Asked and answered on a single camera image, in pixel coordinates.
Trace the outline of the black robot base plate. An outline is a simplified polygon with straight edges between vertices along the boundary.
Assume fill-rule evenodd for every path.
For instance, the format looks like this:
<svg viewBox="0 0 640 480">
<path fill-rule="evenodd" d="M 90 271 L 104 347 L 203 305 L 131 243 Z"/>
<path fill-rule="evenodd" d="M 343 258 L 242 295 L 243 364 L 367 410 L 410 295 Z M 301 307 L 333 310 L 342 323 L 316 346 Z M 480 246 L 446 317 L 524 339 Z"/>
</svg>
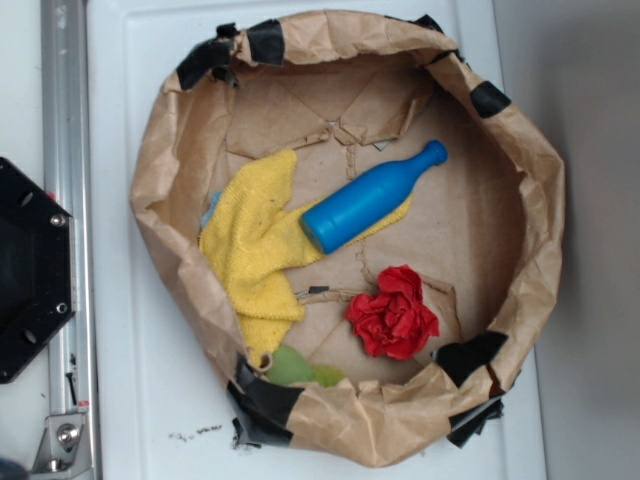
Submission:
<svg viewBox="0 0 640 480">
<path fill-rule="evenodd" d="M 1 383 L 13 382 L 74 314 L 72 217 L 1 159 Z"/>
</svg>

